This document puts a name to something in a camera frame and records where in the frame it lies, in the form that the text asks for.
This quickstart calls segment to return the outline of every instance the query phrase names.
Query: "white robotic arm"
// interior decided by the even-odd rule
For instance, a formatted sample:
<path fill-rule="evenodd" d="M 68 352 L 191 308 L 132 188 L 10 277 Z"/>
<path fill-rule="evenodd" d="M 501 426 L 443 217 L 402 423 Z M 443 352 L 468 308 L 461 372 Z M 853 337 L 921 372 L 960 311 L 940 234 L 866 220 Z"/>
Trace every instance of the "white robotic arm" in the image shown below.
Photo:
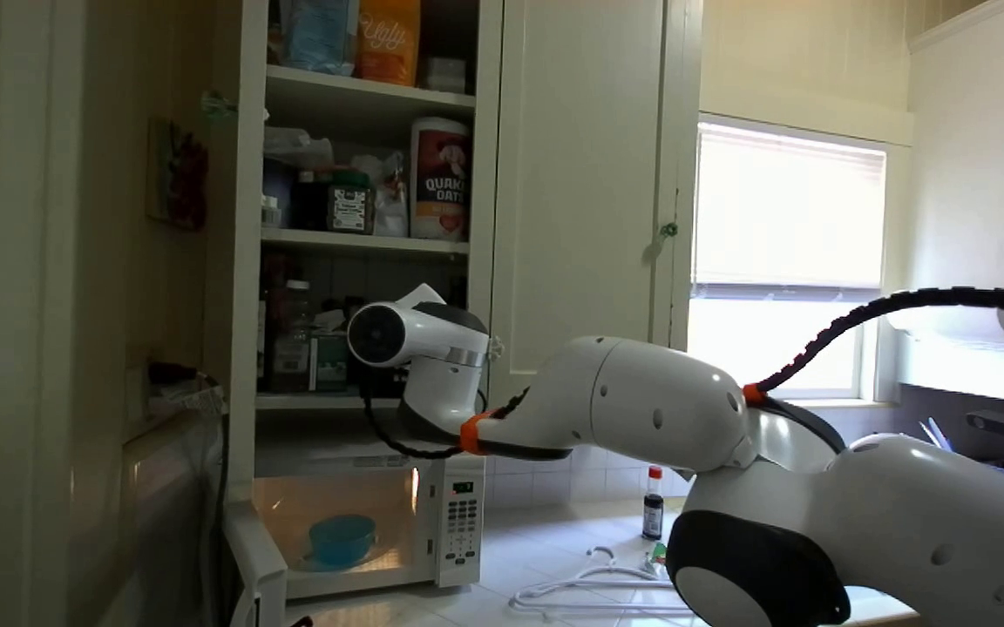
<path fill-rule="evenodd" d="M 436 292 L 362 308 L 348 349 L 409 365 L 409 413 L 463 455 L 590 443 L 696 473 L 669 580 L 716 627 L 839 623 L 843 587 L 935 627 L 1004 623 L 1004 478 L 982 465 L 907 436 L 847 449 L 816 416 L 748 408 L 723 369 L 621 337 L 570 341 L 515 405 L 477 413 L 488 335 Z"/>

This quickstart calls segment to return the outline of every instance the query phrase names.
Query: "microwave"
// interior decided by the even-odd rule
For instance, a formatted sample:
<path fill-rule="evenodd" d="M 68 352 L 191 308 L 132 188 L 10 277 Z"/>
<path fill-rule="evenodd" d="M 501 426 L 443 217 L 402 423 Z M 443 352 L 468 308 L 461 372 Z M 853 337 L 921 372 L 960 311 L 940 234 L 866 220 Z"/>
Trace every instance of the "microwave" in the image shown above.
<path fill-rule="evenodd" d="M 240 571 L 235 627 L 286 623 L 286 608 L 393 587 L 481 580 L 484 460 L 354 455 L 263 466 L 225 532 Z"/>

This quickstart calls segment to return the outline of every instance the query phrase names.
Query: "white door frame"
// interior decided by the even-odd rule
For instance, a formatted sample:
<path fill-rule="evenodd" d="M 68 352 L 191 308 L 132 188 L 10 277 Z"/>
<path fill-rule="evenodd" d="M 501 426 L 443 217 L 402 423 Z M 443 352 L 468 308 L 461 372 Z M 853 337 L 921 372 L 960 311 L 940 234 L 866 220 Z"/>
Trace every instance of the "white door frame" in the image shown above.
<path fill-rule="evenodd" d="M 0 623 L 69 623 L 85 0 L 0 0 Z"/>

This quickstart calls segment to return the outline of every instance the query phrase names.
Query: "white counter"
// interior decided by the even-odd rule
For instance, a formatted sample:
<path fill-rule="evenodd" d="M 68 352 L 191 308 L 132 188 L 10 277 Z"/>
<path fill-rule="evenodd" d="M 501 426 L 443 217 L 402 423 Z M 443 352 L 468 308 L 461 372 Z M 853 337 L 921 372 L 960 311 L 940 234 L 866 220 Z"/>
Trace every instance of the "white counter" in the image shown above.
<path fill-rule="evenodd" d="M 292 608 L 316 627 L 511 627 L 511 623 L 612 623 L 612 627 L 705 627 L 667 590 L 578 590 L 530 604 L 520 594 L 563 587 L 585 570 L 646 570 L 641 503 L 507 513 L 488 518 L 481 583 L 454 594 L 390 590 Z M 910 617 L 871 590 L 852 594 L 852 623 Z"/>

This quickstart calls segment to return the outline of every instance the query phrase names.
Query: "microwave door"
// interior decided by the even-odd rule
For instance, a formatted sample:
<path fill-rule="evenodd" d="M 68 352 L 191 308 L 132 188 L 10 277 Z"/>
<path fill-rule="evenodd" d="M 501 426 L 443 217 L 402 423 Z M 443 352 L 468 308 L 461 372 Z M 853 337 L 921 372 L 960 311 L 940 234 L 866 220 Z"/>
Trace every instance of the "microwave door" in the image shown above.
<path fill-rule="evenodd" d="M 230 503 L 225 510 L 225 536 L 244 583 L 230 627 L 284 627 L 289 564 L 253 503 Z"/>

